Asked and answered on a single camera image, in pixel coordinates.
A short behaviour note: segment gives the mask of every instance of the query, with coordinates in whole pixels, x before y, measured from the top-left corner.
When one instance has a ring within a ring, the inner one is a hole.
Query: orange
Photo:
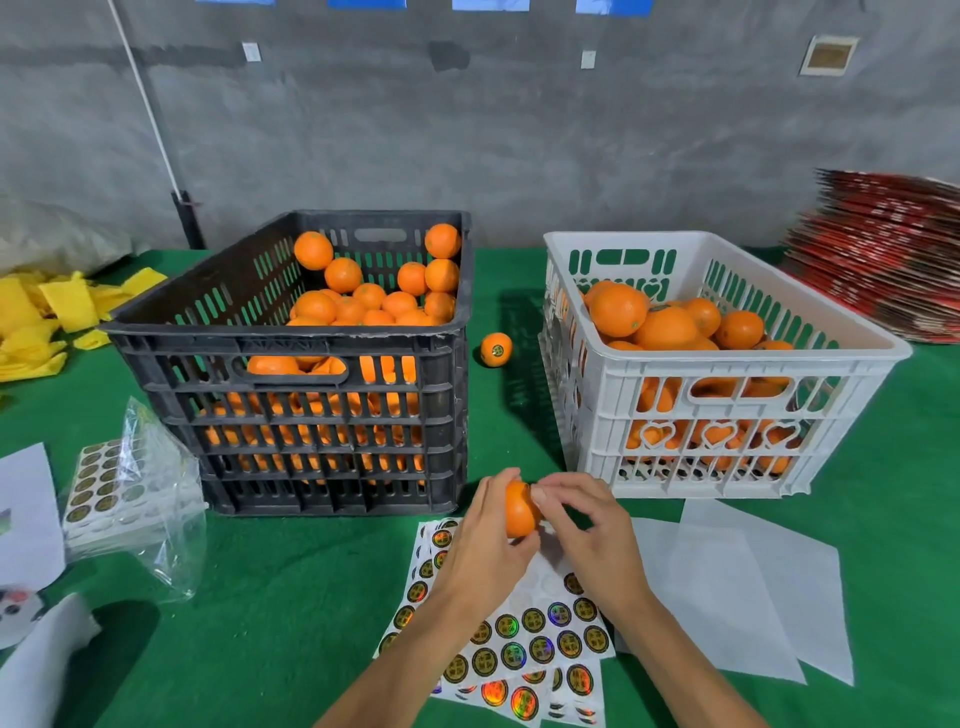
[[[396,325],[399,327],[427,327],[431,325],[429,317],[419,308],[412,311],[404,311],[396,317]]]
[[[417,309],[417,299],[406,291],[396,291],[387,296],[380,307],[395,319],[398,319],[400,314]]]
[[[600,293],[604,288],[609,288],[614,285],[612,280],[598,280],[595,282],[589,289],[587,293],[584,294],[584,303],[587,304],[587,308],[593,304],[593,299],[597,297],[597,294]]]
[[[337,318],[337,305],[329,296],[320,291],[307,291],[297,299],[294,309],[297,317],[307,316],[319,321],[319,326],[326,326]]]
[[[396,285],[401,291],[406,291],[411,296],[422,296],[426,293],[426,266],[423,263],[417,263],[411,260],[400,266],[396,272]]]
[[[720,309],[716,303],[708,299],[690,299],[686,303],[681,303],[686,312],[693,317],[697,329],[703,336],[712,336],[720,327]]]
[[[650,308],[646,294],[631,288],[626,283],[614,283],[605,287],[590,304],[590,319],[597,330],[622,339],[639,330]]]
[[[522,539],[537,530],[543,515],[530,499],[530,486],[522,480],[507,484],[507,538]]]
[[[436,258],[454,257],[460,252],[460,233],[452,225],[440,223],[426,232],[423,245]]]
[[[437,258],[427,265],[423,272],[426,287],[431,291],[453,293],[460,283],[460,266],[452,260]]]
[[[697,324],[685,308],[664,304],[647,312],[631,341],[650,352],[672,352],[688,349],[699,336]]]
[[[386,311],[367,311],[363,315],[362,323],[365,327],[388,327],[395,324],[396,319]]]
[[[301,374],[297,359],[293,356],[251,356],[247,371],[252,375],[298,375]]]
[[[338,257],[326,266],[324,280],[337,293],[352,293],[363,282],[363,271],[356,260]]]
[[[502,367],[510,361],[514,342],[505,333],[491,333],[480,342],[480,359],[488,367]]]
[[[294,257],[308,271],[322,271],[333,260],[333,246],[322,232],[307,231],[294,243]]]
[[[621,352],[642,352],[643,347],[639,347],[636,344],[631,344],[629,341],[621,341],[620,339],[614,339],[613,341],[607,342],[607,346],[611,349],[617,349]]]
[[[433,316],[441,324],[453,321],[457,312],[457,300],[443,291],[431,291],[423,300],[423,311],[427,316]]]
[[[714,334],[724,349],[752,349],[763,338],[763,319],[753,311],[731,311]]]
[[[359,324],[367,314],[367,307],[352,296],[344,296],[337,302],[337,321],[341,326],[344,322]]]
[[[387,298],[387,292],[376,283],[361,283],[353,291],[353,298],[362,303],[370,311],[375,311]]]

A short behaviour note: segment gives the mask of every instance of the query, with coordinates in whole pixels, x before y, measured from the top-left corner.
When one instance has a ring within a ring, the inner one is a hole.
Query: holographic sticker
[[[513,615],[500,615],[496,618],[495,624],[496,633],[504,640],[516,637],[516,633],[520,631],[520,623]]]
[[[510,709],[520,720],[533,720],[540,709],[537,694],[527,687],[520,687],[510,696]]]

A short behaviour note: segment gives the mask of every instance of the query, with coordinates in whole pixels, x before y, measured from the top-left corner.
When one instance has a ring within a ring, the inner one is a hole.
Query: table
[[[188,251],[143,265],[175,274]],[[515,338],[510,365],[471,362],[469,478],[517,465],[563,467],[536,334],[544,250],[481,250],[468,327]],[[120,434],[139,390],[113,348],[72,352],[59,376],[4,387],[0,455],[46,444],[59,489],[77,453]],[[804,666],[807,686],[729,674],[773,726],[946,726],[960,722],[960,348],[918,347],[887,379],[813,484],[811,496],[738,507],[839,547],[857,685]],[[628,501],[634,516],[678,520],[682,503]],[[79,591],[104,635],[78,655],[59,727],[310,726],[364,668],[399,602],[417,518],[207,519],[197,596],[152,600],[130,556],[83,561],[46,591]],[[608,725],[672,725],[632,657],[604,663]],[[507,725],[431,700],[418,726]]]

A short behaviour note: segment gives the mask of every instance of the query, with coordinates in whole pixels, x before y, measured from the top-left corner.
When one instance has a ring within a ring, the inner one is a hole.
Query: concrete wall
[[[956,0],[660,0],[649,18],[119,1],[211,247],[299,206],[461,207],[491,246],[691,228],[769,245],[814,166],[960,180]],[[183,245],[106,0],[2,14],[0,193]],[[798,78],[818,33],[862,36],[845,78]]]

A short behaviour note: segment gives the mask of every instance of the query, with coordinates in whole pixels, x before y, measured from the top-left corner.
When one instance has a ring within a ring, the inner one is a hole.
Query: gold sticker
[[[607,633],[595,624],[584,631],[584,641],[587,643],[587,647],[594,652],[606,652],[607,647],[610,646],[610,638],[607,637]]]
[[[573,571],[564,577],[564,586],[572,595],[579,596],[584,592],[584,588],[580,586],[580,579],[577,578],[577,575],[573,573]]]
[[[523,628],[527,632],[532,632],[536,635],[546,624],[546,617],[543,616],[543,612],[539,609],[531,608],[523,613],[520,621],[523,622]]]
[[[574,657],[580,657],[580,653],[584,648],[583,643],[580,642],[580,638],[577,637],[577,633],[571,632],[568,629],[565,629],[557,635],[557,647],[564,657],[571,660]]]
[[[477,631],[473,633],[473,637],[470,638],[470,641],[474,644],[486,644],[490,641],[490,637],[493,636],[493,630],[490,629],[490,623],[488,621],[481,622],[480,626],[477,627]]]
[[[454,685],[463,682],[464,678],[467,677],[467,658],[463,655],[457,655],[453,658],[453,662],[444,670],[444,677],[446,682]]]
[[[573,612],[583,621],[594,621],[597,619],[597,605],[581,596],[573,602]]]
[[[481,647],[474,652],[470,662],[473,671],[480,677],[490,677],[496,671],[496,654],[488,647]]]

